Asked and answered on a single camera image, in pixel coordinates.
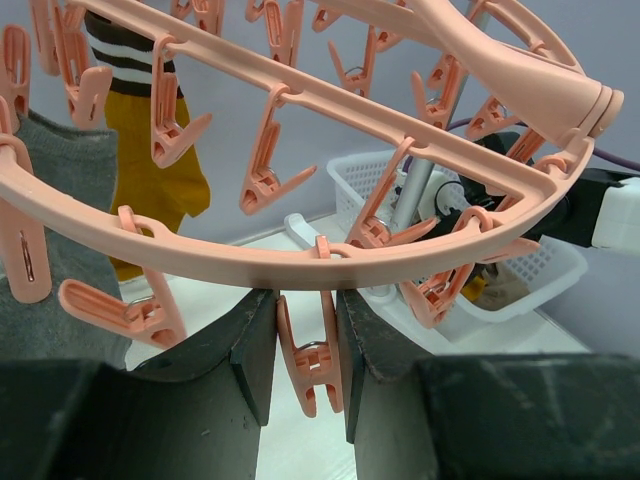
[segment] white wall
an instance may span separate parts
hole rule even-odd
[[[147,3],[166,11],[168,2],[147,0]],[[460,8],[464,8],[465,3],[465,0],[456,2]],[[624,109],[616,123],[599,139],[598,146],[640,161],[636,155],[640,68],[634,41],[640,2],[524,0],[523,3],[563,38],[588,75],[625,92]],[[245,0],[227,2],[224,37],[266,53],[264,24],[246,22],[244,5]],[[0,9],[3,14],[0,25],[11,22],[30,26],[25,0],[0,0]],[[327,40],[336,42],[345,65],[358,65],[366,26],[341,19],[325,33],[315,34],[309,28],[314,10],[315,4],[307,2],[299,68],[336,82]],[[489,33],[499,39],[512,39],[495,22],[490,24]],[[403,42],[380,55],[372,98],[413,115],[409,73],[413,69],[423,75],[428,73],[438,55],[411,42]],[[314,215],[333,208],[333,186],[320,169],[305,185],[271,208],[253,217],[244,216],[237,206],[240,184],[266,94],[189,59],[179,58],[177,64],[192,116],[208,111],[214,114],[211,128],[198,143],[200,159],[213,190],[213,204],[199,218],[186,222],[185,235],[228,242],[281,225],[283,217],[294,211]],[[472,115],[485,96],[481,87],[470,82],[456,117]],[[52,119],[69,123],[60,79],[44,76],[35,56],[31,106]],[[273,166],[283,181],[311,164],[324,166],[336,156],[385,148],[375,139],[297,107],[283,109],[278,119],[283,132]],[[634,280],[640,277],[640,259],[607,252],[584,253],[589,260],[589,272],[576,287],[550,302],[547,311],[599,350],[638,354],[639,290]]]

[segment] striped fabric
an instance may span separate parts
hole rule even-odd
[[[113,71],[111,90],[135,97],[150,97],[153,40],[92,12],[87,12],[84,22],[96,60]],[[164,71],[176,71],[173,61],[164,64]],[[178,98],[182,96],[178,87]]]

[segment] white plastic basket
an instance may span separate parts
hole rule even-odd
[[[329,161],[327,171],[336,184],[336,213],[340,228],[349,232],[364,202],[373,191],[387,163],[393,155],[392,150],[363,153],[336,158]],[[457,179],[455,172],[436,166],[451,179]],[[388,221],[391,209],[388,206],[394,200],[392,191],[377,215]],[[462,195],[462,189],[447,189],[446,201],[439,204],[442,208],[456,207],[463,210],[468,203]],[[476,307],[462,295],[458,295],[450,316],[472,316],[476,319],[498,323],[528,313],[543,303],[564,292],[578,282],[587,271],[584,257],[571,245],[543,237],[540,248],[534,254],[507,260],[507,265],[529,287],[529,295],[497,311],[487,311]]]

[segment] gray sock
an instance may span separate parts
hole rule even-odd
[[[114,131],[80,131],[30,112],[29,118],[21,118],[17,136],[29,149],[37,178],[82,203],[109,211],[117,173]],[[120,299],[111,262],[49,229],[46,238],[53,280],[46,299],[19,303],[8,280],[0,279],[0,360],[88,358],[124,368],[131,340],[72,317],[57,298],[60,283],[72,278]]]

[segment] plastic clip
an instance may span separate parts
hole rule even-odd
[[[490,96],[469,122],[464,135],[471,141],[479,140],[519,121],[515,115],[509,115],[500,101]]]
[[[0,97],[0,155],[7,154],[14,155],[18,166],[33,175],[27,147],[11,133],[9,104]],[[3,198],[0,219],[0,256],[11,293],[21,303],[39,302],[52,287],[44,227]]]
[[[304,4],[291,0],[285,8],[284,18],[277,0],[264,1],[264,19],[271,58],[290,67],[296,66]]]
[[[405,0],[396,0],[396,5],[398,7],[406,8],[407,2],[405,2]],[[395,47],[402,40],[404,40],[404,36],[399,33],[381,30],[380,33],[378,33],[378,40],[376,41],[376,52],[386,52],[390,48]]]
[[[430,90],[439,91],[436,99],[427,100],[418,72],[411,73],[411,88],[418,112],[418,118],[437,128],[446,128],[453,115],[456,98],[465,71],[453,56],[443,55],[427,80],[426,86]]]
[[[323,5],[318,5],[316,13],[313,16],[313,22],[311,22],[311,29],[316,33],[324,32],[341,16],[341,13],[329,10]]]
[[[247,8],[244,12],[244,18],[247,22],[255,22],[264,13],[264,1],[260,5],[256,5],[256,0],[247,0]]]
[[[398,164],[407,155],[409,148],[415,140],[411,137],[405,138],[396,149],[382,173],[380,180],[376,184],[373,192],[367,198],[364,206],[360,210],[356,221],[351,227],[346,243],[358,248],[380,248],[393,245],[411,243],[426,235],[437,224],[435,217],[424,220],[398,233],[391,233],[389,227],[376,217],[376,211],[384,201],[387,193],[393,187],[397,175]]]
[[[331,258],[326,237],[316,237],[316,250],[319,258]],[[320,292],[320,297],[326,339],[302,347],[297,347],[293,341],[287,299],[281,296],[277,304],[278,337],[284,362],[302,411],[311,418],[317,413],[314,391],[316,385],[326,386],[329,402],[335,413],[343,409],[335,305],[331,292]]]
[[[369,90],[371,90],[371,82],[373,80],[373,67],[376,60],[376,31],[375,28],[369,25],[369,32],[367,33],[367,45],[364,49],[364,62],[362,67],[355,67],[351,70],[345,71],[342,66],[342,61],[338,55],[333,42],[329,41],[329,54],[333,61],[333,66],[338,73],[342,88],[353,93],[357,93],[361,97],[368,98]],[[350,75],[353,70],[360,70],[359,73]]]
[[[192,120],[184,129],[176,121],[178,77],[164,71],[165,49],[175,43],[165,35],[153,45],[151,81],[151,158],[160,168],[177,162],[207,129],[213,115],[206,113]]]
[[[283,83],[274,86],[269,92],[240,196],[240,208],[247,215],[253,215],[271,205],[304,183],[318,169],[315,165],[309,167],[281,185],[270,167],[271,157],[280,136],[280,124],[273,120],[273,115],[281,106],[280,96],[290,92],[290,88]]]
[[[506,156],[517,162],[526,164],[533,155],[544,145],[545,139],[531,128],[520,135],[520,138],[509,149]],[[500,196],[502,192],[493,185],[486,185],[488,195]]]
[[[68,6],[63,12],[58,0],[51,0],[51,10],[58,66],[71,119],[78,128],[96,128],[102,121],[111,86],[111,69],[89,67],[89,46],[80,30],[84,9]]]
[[[192,0],[198,28],[213,35],[222,35],[226,0]]]
[[[27,31],[7,25],[2,32],[2,55],[5,69],[0,71],[0,95],[9,105],[12,132],[20,128],[17,113],[29,113],[31,83],[31,40]]]
[[[133,211],[118,208],[122,228],[138,233]],[[187,338],[180,311],[164,275],[142,269],[153,296],[124,303],[78,280],[67,279],[60,285],[58,299],[73,317],[132,340],[167,349]]]
[[[49,0],[29,0],[29,8],[33,31],[36,34],[40,68],[47,75],[57,77],[60,75],[60,67],[49,18]]]
[[[462,212],[453,232],[466,229],[472,222],[474,226],[469,231],[470,235],[477,235],[478,230],[486,232],[493,228],[493,220],[486,210],[481,207],[470,207]],[[440,324],[464,287],[473,267],[474,264],[469,263],[437,273],[420,286],[412,281],[400,283],[398,285],[400,292],[418,322],[426,328],[433,328]]]
[[[169,12],[171,13],[172,17],[184,20],[189,16],[191,10],[193,10],[191,0],[186,0],[184,5],[182,5],[181,0],[171,0]]]

